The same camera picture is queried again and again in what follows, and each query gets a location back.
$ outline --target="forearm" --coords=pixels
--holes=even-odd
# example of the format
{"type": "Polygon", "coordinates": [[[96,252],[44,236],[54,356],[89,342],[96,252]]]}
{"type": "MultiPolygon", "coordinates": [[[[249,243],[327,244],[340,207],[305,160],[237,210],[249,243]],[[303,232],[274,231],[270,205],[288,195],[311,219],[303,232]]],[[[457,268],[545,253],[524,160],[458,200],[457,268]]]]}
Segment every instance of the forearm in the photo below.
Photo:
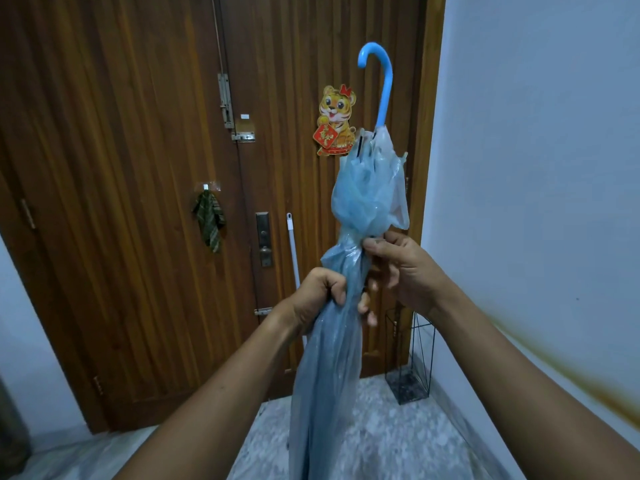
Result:
{"type": "Polygon", "coordinates": [[[640,453],[540,371],[461,292],[439,330],[527,478],[640,478],[640,453]]]}
{"type": "Polygon", "coordinates": [[[252,336],[160,426],[116,476],[226,479],[298,327],[279,305],[252,336]]]}

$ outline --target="plastic fabric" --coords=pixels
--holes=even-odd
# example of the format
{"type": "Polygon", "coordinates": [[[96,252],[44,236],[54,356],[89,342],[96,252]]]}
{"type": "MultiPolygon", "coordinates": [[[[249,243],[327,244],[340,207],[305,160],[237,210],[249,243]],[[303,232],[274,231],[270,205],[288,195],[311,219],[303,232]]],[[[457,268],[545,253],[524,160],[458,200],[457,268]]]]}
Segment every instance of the plastic fabric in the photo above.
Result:
{"type": "Polygon", "coordinates": [[[330,300],[308,337],[298,366],[289,428],[290,480],[327,480],[349,425],[362,366],[358,302],[371,266],[362,250],[367,236],[390,226],[409,227],[403,165],[386,127],[360,130],[340,158],[331,208],[341,224],[338,243],[322,265],[347,278],[344,306],[330,300]]]}

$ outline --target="tiger decoration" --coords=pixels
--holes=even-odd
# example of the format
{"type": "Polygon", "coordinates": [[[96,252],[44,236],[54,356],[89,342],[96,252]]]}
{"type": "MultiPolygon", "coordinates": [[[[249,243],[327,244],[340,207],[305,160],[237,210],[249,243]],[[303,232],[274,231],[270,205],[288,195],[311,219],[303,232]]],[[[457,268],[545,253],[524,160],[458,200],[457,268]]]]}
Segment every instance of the tiger decoration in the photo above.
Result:
{"type": "Polygon", "coordinates": [[[349,118],[355,103],[356,94],[344,84],[340,90],[333,86],[324,88],[318,129],[314,133],[314,139],[320,144],[318,155],[346,155],[350,151],[356,128],[349,126],[349,118]]]}

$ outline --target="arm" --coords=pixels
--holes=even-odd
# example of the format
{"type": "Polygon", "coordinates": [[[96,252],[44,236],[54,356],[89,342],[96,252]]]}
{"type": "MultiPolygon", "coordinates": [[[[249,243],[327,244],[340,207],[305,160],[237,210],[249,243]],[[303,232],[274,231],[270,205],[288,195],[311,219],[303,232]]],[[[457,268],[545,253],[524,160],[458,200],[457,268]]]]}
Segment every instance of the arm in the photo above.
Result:
{"type": "Polygon", "coordinates": [[[271,379],[330,292],[346,298],[346,280],[316,268],[252,336],[131,457],[115,480],[227,478],[271,379]]]}
{"type": "Polygon", "coordinates": [[[527,478],[640,478],[640,452],[521,354],[425,250],[385,239],[364,242],[380,279],[442,334],[527,478]]]}

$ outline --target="wooden door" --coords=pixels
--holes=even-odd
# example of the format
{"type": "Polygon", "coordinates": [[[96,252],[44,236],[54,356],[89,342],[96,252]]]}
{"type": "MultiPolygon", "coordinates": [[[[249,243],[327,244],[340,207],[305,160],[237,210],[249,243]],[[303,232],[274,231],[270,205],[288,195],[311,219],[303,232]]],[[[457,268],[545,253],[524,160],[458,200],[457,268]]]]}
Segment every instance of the wooden door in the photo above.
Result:
{"type": "Polygon", "coordinates": [[[110,427],[157,424],[257,325],[211,0],[1,5],[7,188],[30,210],[110,427]],[[213,180],[220,254],[191,215],[213,180]]]}
{"type": "MultiPolygon", "coordinates": [[[[269,212],[271,217],[274,266],[260,266],[258,254],[252,253],[259,307],[274,306],[294,291],[288,212],[301,278],[320,265],[320,257],[336,242],[339,226],[331,193],[339,159],[317,156],[312,135],[323,88],[343,83],[357,96],[351,125],[374,128],[383,79],[373,57],[365,70],[357,67],[367,41],[382,44],[393,62],[387,127],[396,152],[411,153],[425,1],[220,0],[236,123],[249,124],[256,138],[239,145],[247,215],[251,219],[256,212],[269,212]]],[[[250,234],[256,250],[257,235],[251,229],[250,234]]],[[[389,296],[374,297],[380,322],[394,306],[389,296]]],[[[377,329],[364,328],[364,376],[384,371],[383,349],[391,344],[384,330],[382,323],[377,329]]],[[[291,348],[282,370],[288,380],[280,384],[280,394],[291,392],[302,350],[300,343],[291,348]]]]}

